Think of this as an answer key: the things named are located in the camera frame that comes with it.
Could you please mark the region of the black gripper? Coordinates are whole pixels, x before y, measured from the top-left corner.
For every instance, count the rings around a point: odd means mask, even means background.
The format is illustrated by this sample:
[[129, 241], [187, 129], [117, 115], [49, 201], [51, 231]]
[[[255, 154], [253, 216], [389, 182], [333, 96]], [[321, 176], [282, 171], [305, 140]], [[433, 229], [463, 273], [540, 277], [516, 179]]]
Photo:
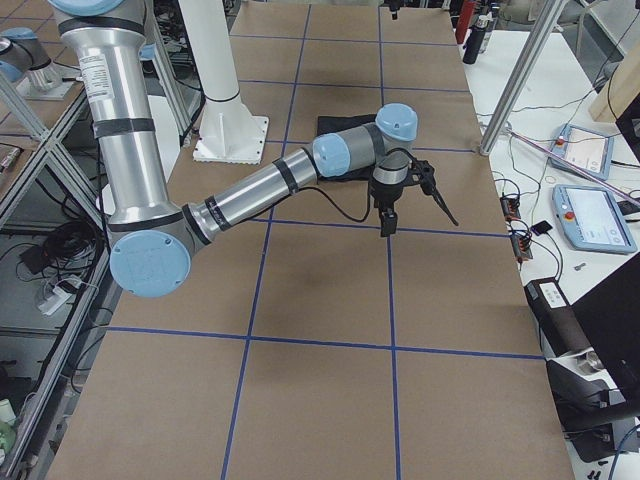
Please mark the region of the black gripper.
[[397, 230], [398, 215], [394, 210], [394, 204], [403, 193], [402, 184], [384, 184], [378, 180], [369, 182], [370, 195], [374, 199], [374, 207], [378, 208], [380, 220], [380, 236], [390, 237]]

